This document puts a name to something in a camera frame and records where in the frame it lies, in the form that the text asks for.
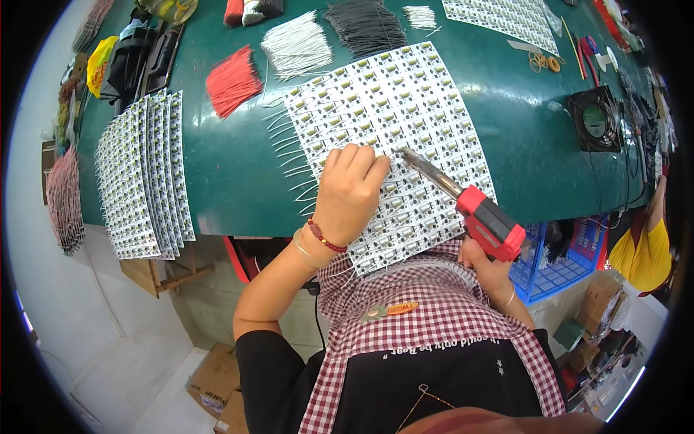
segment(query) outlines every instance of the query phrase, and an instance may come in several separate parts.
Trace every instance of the woman's arm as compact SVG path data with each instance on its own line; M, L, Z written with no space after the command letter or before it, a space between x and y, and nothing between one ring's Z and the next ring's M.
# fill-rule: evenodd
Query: woman's arm
M323 237L336 246L346 246L364 230L376 207L380 186L390 159L375 157L373 149L350 143L333 149L321 175L313 221ZM335 255L311 232L308 225L298 234L298 243L311 257L291 243L247 286L234 312L234 338L254 330L281 334L278 320L296 293L318 265L325 266Z
M480 243L470 237L465 237L460 246L458 262L475 268L477 281L489 296L493 308L524 323L530 330L535 329L535 323L509 279L510 262L490 261Z

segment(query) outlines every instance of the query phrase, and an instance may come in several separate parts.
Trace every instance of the orange name tag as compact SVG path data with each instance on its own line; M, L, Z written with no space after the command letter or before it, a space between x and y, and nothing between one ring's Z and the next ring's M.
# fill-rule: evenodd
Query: orange name tag
M401 313L410 312L419 306L416 301L410 301L409 303L400 303L394 306L388 306L388 315L399 315Z

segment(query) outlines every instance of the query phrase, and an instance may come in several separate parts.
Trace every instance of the checkered apron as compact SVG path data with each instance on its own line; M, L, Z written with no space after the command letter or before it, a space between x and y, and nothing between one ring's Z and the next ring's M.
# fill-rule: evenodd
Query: checkered apron
M319 270L319 308L332 321L328 346L299 433L330 433L350 357L374 351L443 346L444 342L510 340L530 376L544 416L565 413L552 365L531 330L489 307L475 275L458 265L460 240L353 278L345 255ZM416 301L401 315L363 322L373 306Z

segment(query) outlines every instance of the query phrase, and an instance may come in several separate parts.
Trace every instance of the red soldering iron handle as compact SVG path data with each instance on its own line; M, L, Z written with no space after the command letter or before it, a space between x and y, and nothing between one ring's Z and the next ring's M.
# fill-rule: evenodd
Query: red soldering iron handle
M471 185L460 194L456 209L465 217L468 234L487 255L511 262L521 253L525 229L511 220L485 193Z

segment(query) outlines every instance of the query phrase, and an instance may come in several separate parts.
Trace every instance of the black fan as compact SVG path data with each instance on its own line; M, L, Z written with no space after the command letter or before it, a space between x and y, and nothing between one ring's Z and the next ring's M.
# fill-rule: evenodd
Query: black fan
M619 152L622 149L624 139L617 105L609 87L600 86L570 95L566 105L576 125L582 151Z

